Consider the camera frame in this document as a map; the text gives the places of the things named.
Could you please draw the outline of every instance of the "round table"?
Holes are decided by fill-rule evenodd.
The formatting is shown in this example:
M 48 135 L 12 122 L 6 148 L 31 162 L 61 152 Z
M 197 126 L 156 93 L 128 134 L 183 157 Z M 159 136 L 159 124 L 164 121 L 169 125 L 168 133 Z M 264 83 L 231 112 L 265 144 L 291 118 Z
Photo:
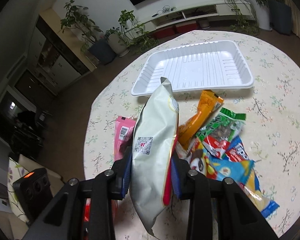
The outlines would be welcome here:
M 282 51 L 258 38 L 222 31 L 192 31 L 161 44 L 127 66 L 95 99 L 84 145 L 84 171 L 92 179 L 113 164 L 114 124 L 118 115 L 138 117 L 146 97 L 130 90 L 149 55 L 158 50 L 207 41 L 237 43 L 255 78 L 254 87 L 218 91 L 224 107 L 246 113 L 241 138 L 248 156 L 258 161 L 255 171 L 265 196 L 280 207 L 267 220 L 278 236 L 300 216 L 300 68 Z M 200 91 L 174 94 L 179 123 L 196 113 Z M 153 227 L 159 239 L 185 239 L 188 201 L 173 198 Z M 214 237 L 217 236 L 214 223 Z M 129 194 L 115 219 L 117 239 L 152 239 L 136 214 Z

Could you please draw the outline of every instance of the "white plastic tray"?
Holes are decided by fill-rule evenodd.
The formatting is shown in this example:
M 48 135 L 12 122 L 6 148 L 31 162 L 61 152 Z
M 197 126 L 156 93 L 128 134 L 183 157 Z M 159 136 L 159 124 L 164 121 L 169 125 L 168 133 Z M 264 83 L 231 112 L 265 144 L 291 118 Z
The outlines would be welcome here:
M 251 88 L 254 78 L 233 41 L 212 41 L 166 49 L 151 54 L 131 94 L 151 95 L 166 77 L 173 92 L 203 89 Z

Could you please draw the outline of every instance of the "tv stand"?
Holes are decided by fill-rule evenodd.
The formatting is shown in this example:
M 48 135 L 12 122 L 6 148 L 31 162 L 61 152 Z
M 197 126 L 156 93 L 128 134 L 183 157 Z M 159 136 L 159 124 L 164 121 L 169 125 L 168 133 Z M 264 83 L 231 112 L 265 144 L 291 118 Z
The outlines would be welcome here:
M 236 1 L 238 8 L 241 13 L 248 17 L 252 18 L 250 3 Z M 180 22 L 185 22 L 189 20 L 195 20 L 200 18 L 208 18 L 218 16 L 234 16 L 236 15 L 236 11 L 231 9 L 224 0 L 215 0 L 215 1 L 207 1 L 205 3 L 200 4 L 191 4 L 184 7 L 179 7 L 173 11 L 169 11 L 166 13 L 159 14 L 155 17 L 149 17 L 145 19 L 140 19 L 139 23 L 143 23 L 143 30 L 146 32 L 153 32 L 163 27 L 167 27 L 169 25 L 177 24 Z M 141 35 L 141 31 L 138 28 L 130 28 L 127 29 L 125 34 L 130 37 L 138 37 Z

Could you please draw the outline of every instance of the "plant pot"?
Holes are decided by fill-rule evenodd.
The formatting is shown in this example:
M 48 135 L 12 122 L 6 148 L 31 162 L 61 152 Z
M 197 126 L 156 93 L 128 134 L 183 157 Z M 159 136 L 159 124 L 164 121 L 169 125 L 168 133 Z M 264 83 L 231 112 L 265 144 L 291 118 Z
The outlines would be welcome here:
M 290 34 L 292 30 L 291 8 L 275 0 L 269 0 L 268 4 L 273 28 L 281 34 Z
M 250 0 L 251 5 L 256 11 L 256 17 L 259 24 L 259 28 L 266 31 L 271 31 L 270 27 L 270 11 L 265 5 L 259 5 L 256 0 Z
M 119 56 L 123 57 L 126 55 L 129 50 L 127 49 L 126 45 L 120 40 L 119 36 L 115 33 L 112 33 L 108 37 L 108 43 L 112 50 Z
M 103 65 L 106 65 L 114 60 L 116 54 L 111 49 L 105 39 L 100 39 L 95 42 L 88 51 L 95 56 Z

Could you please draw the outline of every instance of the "white plant pot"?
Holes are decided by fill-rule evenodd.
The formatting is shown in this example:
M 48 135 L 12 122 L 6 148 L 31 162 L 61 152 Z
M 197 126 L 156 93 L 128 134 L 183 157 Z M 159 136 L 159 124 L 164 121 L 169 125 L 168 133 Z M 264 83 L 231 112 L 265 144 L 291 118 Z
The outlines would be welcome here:
M 112 33 L 108 37 L 108 43 L 111 49 L 119 56 L 123 57 L 129 52 L 129 49 L 125 46 L 125 44 L 120 40 L 119 36 L 115 33 Z
M 256 0 L 250 0 L 251 5 L 256 11 L 256 17 L 259 24 L 259 28 L 265 31 L 271 31 L 270 27 L 270 12 L 269 8 L 265 5 L 258 5 Z

